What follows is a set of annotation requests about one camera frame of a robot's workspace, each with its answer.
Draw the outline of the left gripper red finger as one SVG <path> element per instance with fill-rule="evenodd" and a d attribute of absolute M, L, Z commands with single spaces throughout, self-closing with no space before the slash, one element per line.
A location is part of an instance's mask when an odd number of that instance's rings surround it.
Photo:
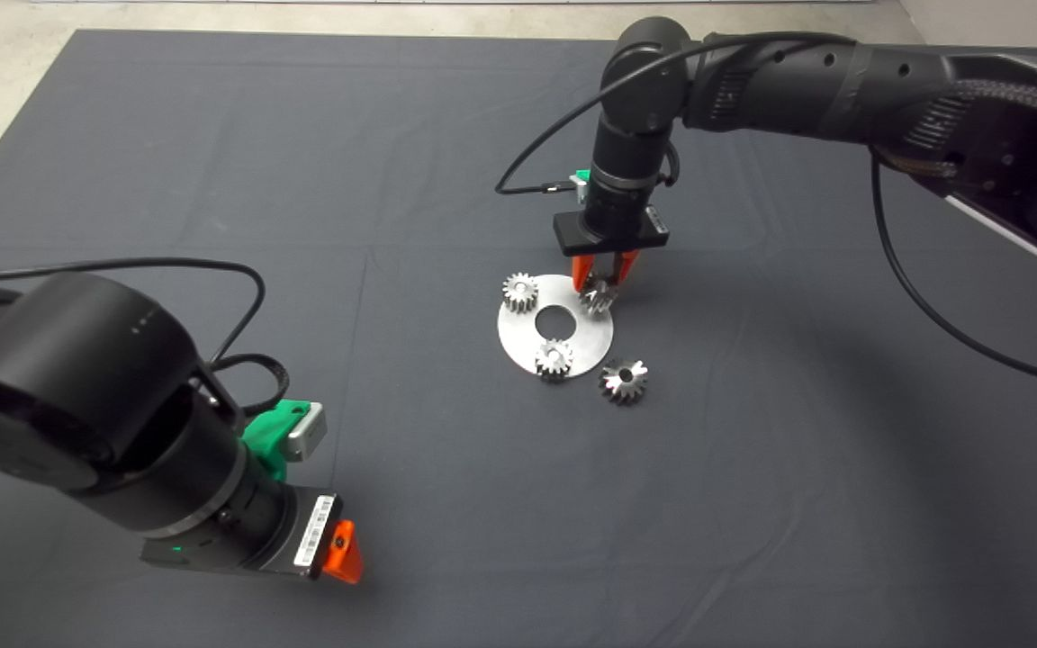
<path fill-rule="evenodd" d="M 320 562 L 321 573 L 348 585 L 358 585 L 364 573 L 364 559 L 359 550 L 355 522 L 337 522 L 324 541 L 326 553 Z"/>

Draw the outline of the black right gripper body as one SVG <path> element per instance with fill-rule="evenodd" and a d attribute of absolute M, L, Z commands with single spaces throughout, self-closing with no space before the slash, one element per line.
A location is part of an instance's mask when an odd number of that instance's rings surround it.
<path fill-rule="evenodd" d="M 590 184 L 579 210 L 553 216 L 561 253 L 576 257 L 666 246 L 671 231 L 649 203 L 653 192 L 647 187 L 627 190 Z"/>

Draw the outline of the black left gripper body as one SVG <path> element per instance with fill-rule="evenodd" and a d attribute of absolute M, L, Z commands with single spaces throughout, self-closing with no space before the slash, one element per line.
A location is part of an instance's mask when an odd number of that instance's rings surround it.
<path fill-rule="evenodd" d="M 235 496 L 180 535 L 147 540 L 140 559 L 160 569 L 317 580 L 343 513 L 343 498 L 284 485 Z"/>

